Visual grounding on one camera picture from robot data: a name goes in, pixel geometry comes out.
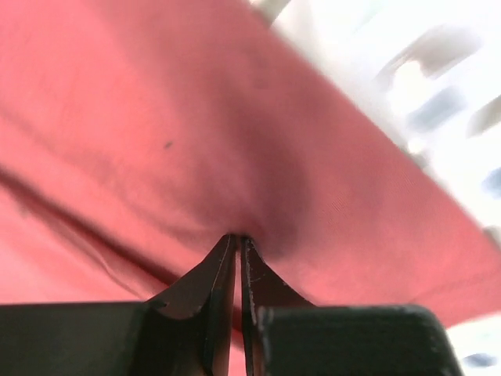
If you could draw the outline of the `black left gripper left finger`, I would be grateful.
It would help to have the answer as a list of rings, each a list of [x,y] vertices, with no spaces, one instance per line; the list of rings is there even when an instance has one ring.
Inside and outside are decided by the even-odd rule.
[[[4,375],[226,375],[236,238],[146,302],[3,305]]]

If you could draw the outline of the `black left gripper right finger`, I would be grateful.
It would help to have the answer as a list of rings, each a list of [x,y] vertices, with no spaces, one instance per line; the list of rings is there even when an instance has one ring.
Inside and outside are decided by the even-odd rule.
[[[418,305],[317,306],[241,240],[249,375],[461,375],[445,329]]]

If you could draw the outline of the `salmon pink t shirt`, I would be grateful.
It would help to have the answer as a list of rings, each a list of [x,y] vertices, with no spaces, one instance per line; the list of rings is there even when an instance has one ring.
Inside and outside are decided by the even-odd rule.
[[[1,4],[1,307],[146,302],[236,238],[316,306],[414,305],[500,372],[500,252],[245,1]]]

